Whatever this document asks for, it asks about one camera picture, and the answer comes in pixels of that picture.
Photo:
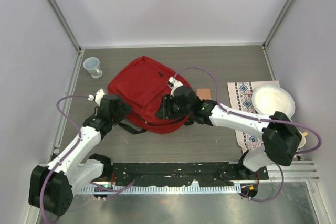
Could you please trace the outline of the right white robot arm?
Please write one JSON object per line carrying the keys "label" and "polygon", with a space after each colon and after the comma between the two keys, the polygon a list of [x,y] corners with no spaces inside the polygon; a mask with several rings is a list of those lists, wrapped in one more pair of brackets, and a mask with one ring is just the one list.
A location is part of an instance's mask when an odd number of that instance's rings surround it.
{"label": "right white robot arm", "polygon": [[160,101],[155,114],[159,119],[189,117],[198,124],[227,127],[261,139],[261,147],[246,151],[238,161],[236,170],[242,179],[250,179],[270,164],[290,166],[302,139],[282,112],[271,116],[243,113],[213,100],[202,100],[185,85],[162,95]]}

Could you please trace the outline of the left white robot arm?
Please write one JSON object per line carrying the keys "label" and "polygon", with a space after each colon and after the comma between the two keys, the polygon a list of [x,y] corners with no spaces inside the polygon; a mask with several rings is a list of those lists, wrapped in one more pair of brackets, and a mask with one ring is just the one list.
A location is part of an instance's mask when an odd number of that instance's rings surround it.
{"label": "left white robot arm", "polygon": [[112,175],[110,158],[93,154],[85,163],[82,160],[132,108],[119,95],[106,94],[102,89],[84,98],[96,104],[93,115],[82,126],[75,126],[78,134],[56,158],[32,170],[28,203],[42,215],[64,215],[76,192],[96,178],[105,182]]}

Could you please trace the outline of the red backpack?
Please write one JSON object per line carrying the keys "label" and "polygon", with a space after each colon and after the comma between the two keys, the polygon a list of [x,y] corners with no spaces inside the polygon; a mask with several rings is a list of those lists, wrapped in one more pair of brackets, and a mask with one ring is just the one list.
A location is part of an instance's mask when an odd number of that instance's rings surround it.
{"label": "red backpack", "polygon": [[127,120],[141,130],[124,123],[119,123],[119,126],[136,135],[146,131],[168,134],[182,125],[192,125],[188,116],[173,120],[163,120],[155,116],[163,96],[171,93],[167,82],[174,75],[174,70],[147,56],[136,58],[124,67],[108,84],[108,93],[119,95],[132,108]]}

